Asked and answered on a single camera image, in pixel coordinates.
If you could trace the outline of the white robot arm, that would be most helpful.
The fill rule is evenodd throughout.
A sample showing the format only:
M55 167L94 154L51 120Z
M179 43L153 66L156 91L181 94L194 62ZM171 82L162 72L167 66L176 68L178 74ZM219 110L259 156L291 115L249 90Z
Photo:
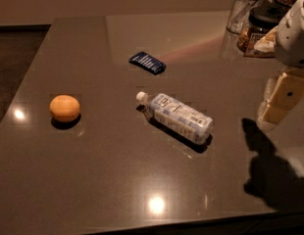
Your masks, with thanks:
M268 79L257 114L260 126L276 126L304 97L304 0L297 0L279 25L257 41L255 49L274 52L285 65Z

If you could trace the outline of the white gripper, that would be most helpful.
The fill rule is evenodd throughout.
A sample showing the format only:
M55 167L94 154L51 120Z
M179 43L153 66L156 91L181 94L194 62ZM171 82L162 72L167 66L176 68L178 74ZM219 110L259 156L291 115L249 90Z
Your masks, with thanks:
M276 58L304 69L304 0L297 0L281 19L276 33ZM261 125L278 125L304 97L304 70L284 70L271 76L258 110Z

